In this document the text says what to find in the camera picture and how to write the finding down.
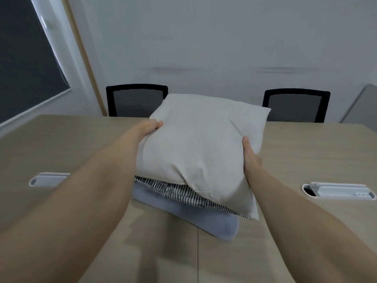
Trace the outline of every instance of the stack of pillows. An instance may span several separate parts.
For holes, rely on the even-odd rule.
[[[242,138],[259,153],[269,112],[223,98],[169,94],[150,116],[164,125],[139,144],[134,198],[231,240],[238,215],[259,219],[243,174]]]

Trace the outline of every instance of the white pillow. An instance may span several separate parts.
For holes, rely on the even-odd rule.
[[[140,142],[137,176],[188,185],[196,193],[259,219],[243,174],[242,138],[262,146],[270,108],[195,94],[169,94],[150,116],[162,128]]]

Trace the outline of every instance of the forearm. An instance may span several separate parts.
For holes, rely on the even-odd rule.
[[[2,234],[0,281],[78,281],[125,213],[136,151],[102,148]]]
[[[260,167],[253,168],[247,178],[297,282],[375,279],[376,255],[340,220]]]

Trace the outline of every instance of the black chair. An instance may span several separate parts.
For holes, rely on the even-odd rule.
[[[165,85],[132,84],[106,87],[109,116],[149,117],[168,94]]]
[[[271,89],[264,94],[263,107],[271,108],[267,121],[323,123],[329,99],[329,91]]]

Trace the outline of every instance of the table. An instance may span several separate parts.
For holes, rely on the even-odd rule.
[[[73,172],[140,120],[41,115],[0,138],[0,230],[52,192],[29,187],[32,177]],[[359,124],[268,122],[260,155],[298,193],[311,181],[360,183],[377,192],[377,134]],[[310,200],[377,252],[377,201]],[[80,282],[294,282],[260,215],[241,218],[228,243],[132,200]]]

